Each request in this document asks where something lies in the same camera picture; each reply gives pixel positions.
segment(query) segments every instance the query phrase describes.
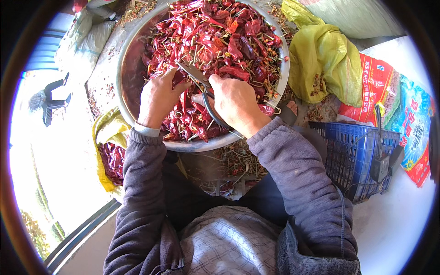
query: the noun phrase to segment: plaid cloth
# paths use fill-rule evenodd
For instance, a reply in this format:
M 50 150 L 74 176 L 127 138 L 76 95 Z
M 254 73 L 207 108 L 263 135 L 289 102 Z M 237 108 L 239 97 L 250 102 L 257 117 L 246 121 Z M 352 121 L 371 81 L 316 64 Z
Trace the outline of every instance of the plaid cloth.
M 247 207 L 218 206 L 180 232 L 186 274 L 275 274 L 282 228 Z

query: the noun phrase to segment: yellow woven sack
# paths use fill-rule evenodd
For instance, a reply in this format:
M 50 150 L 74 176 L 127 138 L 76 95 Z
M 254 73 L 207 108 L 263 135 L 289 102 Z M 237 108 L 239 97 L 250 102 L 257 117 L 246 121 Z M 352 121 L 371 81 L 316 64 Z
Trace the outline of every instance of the yellow woven sack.
M 131 126 L 124 120 L 119 110 L 115 107 L 105 114 L 100 115 L 92 127 L 92 137 L 95 141 L 96 150 L 96 171 L 99 181 L 107 192 L 120 201 L 123 196 L 124 189 L 122 186 L 116 186 L 106 176 L 103 160 L 98 151 L 98 145 L 101 143 L 111 142 L 127 149 L 127 136 Z
M 289 48 L 289 86 L 295 95 L 307 103 L 319 103 L 331 93 L 347 105 L 360 107 L 362 75 L 356 46 L 338 27 L 325 24 L 295 0 L 283 0 L 282 12 L 299 28 Z M 324 80 L 322 89 L 316 81 L 319 77 Z

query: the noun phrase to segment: hand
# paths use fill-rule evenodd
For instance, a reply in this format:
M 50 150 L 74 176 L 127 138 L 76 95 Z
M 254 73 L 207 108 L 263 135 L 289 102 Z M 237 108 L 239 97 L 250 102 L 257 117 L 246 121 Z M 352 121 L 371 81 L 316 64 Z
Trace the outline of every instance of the hand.
M 162 121 L 172 110 L 179 96 L 191 86 L 190 82 L 177 84 L 172 88 L 172 79 L 177 68 L 153 78 L 143 87 L 140 95 L 140 113 L 138 123 L 142 126 L 158 129 Z
M 214 109 L 220 117 L 246 138 L 255 135 L 271 119 L 258 107 L 254 89 L 238 79 L 221 79 L 213 74 L 209 82 L 214 90 Z M 191 99 L 202 103 L 201 95 Z

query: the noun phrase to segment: gray hair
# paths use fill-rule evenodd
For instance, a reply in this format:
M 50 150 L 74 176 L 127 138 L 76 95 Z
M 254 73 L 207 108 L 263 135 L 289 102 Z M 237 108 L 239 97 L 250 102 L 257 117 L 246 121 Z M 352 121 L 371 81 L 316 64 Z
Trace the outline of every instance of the gray hair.
M 34 94 L 29 99 L 29 112 L 33 113 L 39 109 L 41 109 L 41 105 L 43 104 L 43 100 L 46 98 L 44 91 L 41 90 L 38 93 Z

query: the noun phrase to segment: dried red chili pepper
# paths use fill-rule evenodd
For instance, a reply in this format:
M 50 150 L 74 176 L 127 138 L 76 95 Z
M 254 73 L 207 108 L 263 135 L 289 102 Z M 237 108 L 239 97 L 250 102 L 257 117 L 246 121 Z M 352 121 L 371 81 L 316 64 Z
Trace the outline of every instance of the dried red chili pepper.
M 255 53 L 253 52 L 252 47 L 249 45 L 246 37 L 242 36 L 242 37 L 240 37 L 240 40 L 241 40 L 241 45 L 242 45 L 243 56 L 246 57 L 246 59 L 254 60 Z
M 281 61 L 273 58 L 281 38 L 273 33 L 275 28 L 264 23 L 264 18 L 248 5 L 234 0 L 210 1 L 183 0 L 169 4 L 169 19 L 158 23 L 152 39 L 151 36 L 147 39 L 142 56 L 146 70 L 142 75 L 157 77 L 177 67 L 175 61 L 181 59 L 192 63 L 206 77 L 215 73 L 222 78 L 249 82 L 258 102 L 262 103 L 269 99 L 266 95 L 273 93 L 279 79 L 275 68 Z M 188 80 L 187 74 L 179 70 L 173 86 Z M 197 132 L 200 137 L 195 139 L 207 141 L 227 131 L 215 122 L 210 123 L 212 118 L 204 107 L 187 99 L 199 92 L 199 88 L 192 85 L 181 95 L 161 126 L 165 140 L 188 140 Z
M 113 143 L 101 144 L 98 147 L 106 176 L 114 185 L 123 185 L 122 167 L 125 159 L 125 149 Z
M 239 34 L 233 34 L 229 38 L 229 45 L 227 46 L 227 51 L 232 55 L 234 60 L 243 59 L 243 54 L 238 49 L 238 46 L 240 45 L 238 43 L 239 38 L 240 38 Z
M 189 128 L 194 134 L 198 135 L 203 141 L 208 142 L 208 136 L 203 126 L 198 126 L 193 121 L 191 121 Z
M 228 73 L 235 77 L 240 78 L 243 81 L 249 81 L 250 74 L 245 72 L 242 68 L 232 67 L 232 66 L 223 66 L 219 69 L 221 73 Z
M 274 108 L 264 105 L 264 104 L 258 104 L 258 106 L 260 107 L 260 110 L 267 116 L 271 116 L 274 114 L 275 110 Z

